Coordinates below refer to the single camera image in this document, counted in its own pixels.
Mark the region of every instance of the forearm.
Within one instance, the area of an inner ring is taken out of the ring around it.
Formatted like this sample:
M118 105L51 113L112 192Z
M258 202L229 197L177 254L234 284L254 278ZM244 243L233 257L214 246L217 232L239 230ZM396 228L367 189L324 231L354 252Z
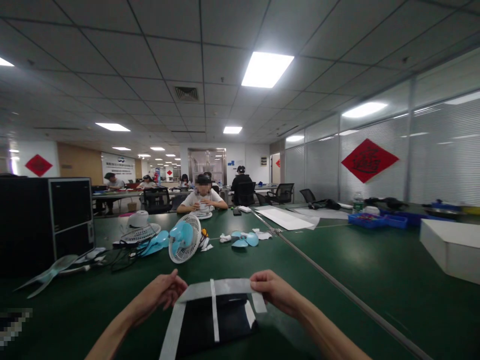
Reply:
M113 359L131 326L130 320L122 311L107 326L85 360Z
M303 296L298 301L297 319L328 360L369 360L357 345Z

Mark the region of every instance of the white fan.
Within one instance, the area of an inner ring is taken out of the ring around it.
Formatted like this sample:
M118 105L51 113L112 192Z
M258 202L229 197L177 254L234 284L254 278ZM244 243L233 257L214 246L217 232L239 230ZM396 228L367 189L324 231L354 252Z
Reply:
M191 213L185 215L170 230L170 259L176 264L186 262L197 251L201 239L202 227L199 219Z

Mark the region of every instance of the hand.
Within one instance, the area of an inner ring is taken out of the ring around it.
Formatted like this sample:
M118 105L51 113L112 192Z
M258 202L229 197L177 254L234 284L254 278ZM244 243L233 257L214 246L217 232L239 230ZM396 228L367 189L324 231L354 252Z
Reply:
M175 269L170 275L159 275L149 283L122 311L133 327L143 323L153 312L164 304L165 311L174 306L188 285Z
M297 318L302 296L272 270L254 273L250 278L250 286L263 294L265 303L272 303L280 311Z

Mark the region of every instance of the glass door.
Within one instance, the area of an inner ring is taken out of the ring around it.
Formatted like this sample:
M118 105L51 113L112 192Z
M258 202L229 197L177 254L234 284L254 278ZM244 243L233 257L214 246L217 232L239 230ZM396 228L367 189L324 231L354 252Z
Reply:
M188 172L191 182L194 183L199 174L210 172L212 181L221 180L224 185L227 181L226 151L224 148L188 149Z

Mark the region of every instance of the computer case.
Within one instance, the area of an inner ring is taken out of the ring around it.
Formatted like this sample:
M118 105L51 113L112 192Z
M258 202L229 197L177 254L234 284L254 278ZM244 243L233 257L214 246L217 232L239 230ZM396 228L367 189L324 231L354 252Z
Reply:
M95 247L88 177L0 178L0 277L34 276Z

